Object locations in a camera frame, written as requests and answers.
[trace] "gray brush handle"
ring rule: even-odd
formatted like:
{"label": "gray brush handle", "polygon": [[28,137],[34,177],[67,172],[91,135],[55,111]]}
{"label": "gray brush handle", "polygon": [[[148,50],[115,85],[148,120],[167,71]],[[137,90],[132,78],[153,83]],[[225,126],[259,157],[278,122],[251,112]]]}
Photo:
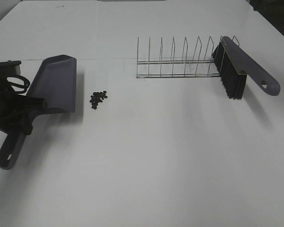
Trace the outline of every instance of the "gray brush handle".
{"label": "gray brush handle", "polygon": [[267,94],[277,96],[281,87],[278,81],[263,69],[255,60],[238,47],[228,36],[221,43],[238,74],[248,74]]}

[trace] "dish rack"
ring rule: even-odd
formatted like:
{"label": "dish rack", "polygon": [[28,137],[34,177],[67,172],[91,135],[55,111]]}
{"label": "dish rack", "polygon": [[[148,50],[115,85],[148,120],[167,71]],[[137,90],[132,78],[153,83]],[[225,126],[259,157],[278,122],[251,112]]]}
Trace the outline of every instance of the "dish rack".
{"label": "dish rack", "polygon": [[[238,46],[240,43],[236,36],[232,37]],[[195,49],[190,55],[187,38],[184,38],[182,56],[175,57],[176,41],[172,38],[170,57],[163,57],[163,38],[160,41],[160,51],[158,58],[151,58],[151,38],[149,38],[148,57],[139,59],[139,38],[137,41],[137,78],[159,79],[159,78],[211,78],[219,77],[220,74],[214,64],[213,52],[215,44],[209,36],[206,50],[202,53],[203,43],[198,36],[194,45]]]}

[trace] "dustpan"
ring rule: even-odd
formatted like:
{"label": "dustpan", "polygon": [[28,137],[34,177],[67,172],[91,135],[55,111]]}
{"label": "dustpan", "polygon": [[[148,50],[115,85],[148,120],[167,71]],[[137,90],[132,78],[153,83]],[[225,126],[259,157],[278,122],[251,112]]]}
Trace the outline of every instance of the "dustpan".
{"label": "dustpan", "polygon": [[[45,59],[30,87],[29,81],[19,75],[20,64],[0,62],[0,130],[7,133],[0,149],[0,167],[6,170],[14,166],[37,116],[74,113],[76,109],[75,58],[59,55]],[[23,85],[10,82],[9,78],[19,79]]]}

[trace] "white table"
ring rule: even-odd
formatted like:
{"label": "white table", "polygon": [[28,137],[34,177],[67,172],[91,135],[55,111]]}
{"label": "white table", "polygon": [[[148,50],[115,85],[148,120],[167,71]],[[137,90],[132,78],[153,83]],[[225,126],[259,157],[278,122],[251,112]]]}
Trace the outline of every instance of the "white table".
{"label": "white table", "polygon": [[[138,36],[198,35],[236,35],[280,95],[249,78],[241,101],[219,78],[135,78]],[[78,59],[77,111],[38,117],[0,169],[0,227],[284,227],[284,37],[248,3],[24,1],[0,22],[0,61],[30,80],[58,54]]]}

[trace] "black bristles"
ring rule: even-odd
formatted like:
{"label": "black bristles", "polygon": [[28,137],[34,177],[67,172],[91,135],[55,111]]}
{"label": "black bristles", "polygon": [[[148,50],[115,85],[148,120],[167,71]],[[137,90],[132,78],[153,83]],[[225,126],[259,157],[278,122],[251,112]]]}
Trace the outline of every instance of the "black bristles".
{"label": "black bristles", "polygon": [[221,43],[213,52],[213,58],[228,97],[242,99],[247,75],[239,75],[237,73]]}

